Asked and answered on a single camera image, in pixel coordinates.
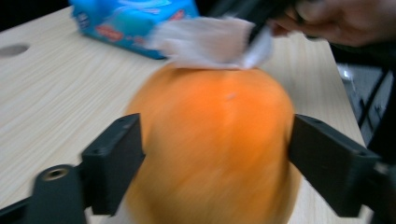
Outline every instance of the white tissue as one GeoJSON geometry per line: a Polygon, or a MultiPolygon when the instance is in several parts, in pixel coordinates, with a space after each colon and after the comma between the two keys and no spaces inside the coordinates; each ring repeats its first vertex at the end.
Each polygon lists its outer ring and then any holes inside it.
{"type": "Polygon", "coordinates": [[[236,18],[167,21],[153,30],[145,47],[159,50],[176,67],[249,69],[265,62],[272,52],[269,28],[248,46],[253,26],[236,18]]]}

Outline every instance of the wooden table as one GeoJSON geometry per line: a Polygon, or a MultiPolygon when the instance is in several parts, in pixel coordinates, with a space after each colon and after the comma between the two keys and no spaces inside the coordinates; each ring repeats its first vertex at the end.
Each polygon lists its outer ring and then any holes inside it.
{"type": "MultiPolygon", "coordinates": [[[[28,196],[35,175],[45,168],[78,164],[85,146],[123,115],[139,86],[165,63],[80,35],[70,13],[66,8],[0,34],[0,49],[30,46],[14,57],[0,50],[0,207],[28,196]]],[[[279,38],[262,68],[283,84],[298,113],[322,119],[363,144],[326,42],[302,35],[279,38]]],[[[92,219],[99,222],[108,221],[92,219]]],[[[290,220],[362,222],[336,217],[306,182],[290,220]]]]}

